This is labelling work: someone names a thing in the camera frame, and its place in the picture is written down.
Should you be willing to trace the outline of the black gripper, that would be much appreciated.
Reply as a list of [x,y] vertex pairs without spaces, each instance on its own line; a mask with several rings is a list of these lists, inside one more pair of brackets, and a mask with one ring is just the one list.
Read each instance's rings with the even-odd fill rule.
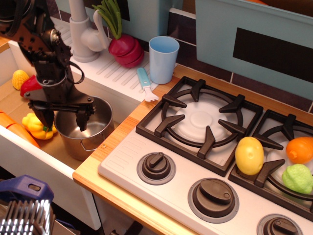
[[76,114],[80,131],[87,128],[88,115],[95,113],[94,98],[76,89],[70,61],[70,51],[24,51],[26,59],[35,68],[39,89],[28,90],[24,97],[39,121],[47,128],[54,122],[54,111]]

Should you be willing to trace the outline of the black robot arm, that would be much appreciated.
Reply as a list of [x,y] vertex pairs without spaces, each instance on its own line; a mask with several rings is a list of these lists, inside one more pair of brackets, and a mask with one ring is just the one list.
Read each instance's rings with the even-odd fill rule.
[[94,99],[75,88],[72,53],[53,21],[44,0],[2,0],[0,35],[18,43],[24,57],[35,68],[40,89],[26,91],[29,107],[46,127],[54,112],[72,112],[81,131],[95,113]]

